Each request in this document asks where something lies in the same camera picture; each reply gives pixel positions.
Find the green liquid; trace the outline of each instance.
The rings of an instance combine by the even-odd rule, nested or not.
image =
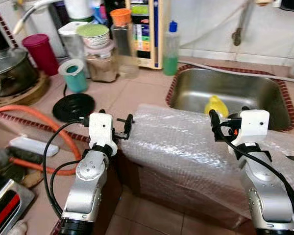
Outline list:
[[[163,73],[167,76],[173,76],[177,71],[178,57],[166,57],[163,58]]]

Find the pot lid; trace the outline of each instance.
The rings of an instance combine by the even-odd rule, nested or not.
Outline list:
[[[17,66],[27,57],[27,52],[21,48],[0,51],[0,74]]]

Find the red cup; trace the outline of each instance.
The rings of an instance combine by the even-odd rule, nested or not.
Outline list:
[[[51,49],[49,37],[46,34],[34,34],[22,40],[22,44],[33,57],[38,69],[49,76],[58,73],[59,64]]]

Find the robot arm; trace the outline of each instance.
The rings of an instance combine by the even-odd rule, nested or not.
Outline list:
[[[231,142],[229,152],[236,156],[241,170],[253,225],[258,235],[294,235],[294,207],[284,182],[268,167],[242,153],[247,153],[272,167],[270,153],[262,151],[257,142],[267,135],[269,113],[247,110],[239,118],[220,123],[218,114],[210,111],[215,141]],[[230,136],[223,136],[221,126],[228,126]]]
[[[124,122],[126,130],[115,134],[111,115],[105,113],[90,115],[90,150],[76,167],[75,182],[61,217],[60,235],[92,233],[101,202],[101,190],[107,181],[109,157],[114,156],[118,150],[113,137],[128,139],[131,130],[128,127],[133,123],[133,116],[129,115]]]

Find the dish soap bottle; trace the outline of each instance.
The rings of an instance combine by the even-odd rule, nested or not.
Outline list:
[[[163,73],[173,76],[177,71],[178,49],[180,36],[177,32],[177,22],[171,21],[165,35],[165,50],[163,55]]]

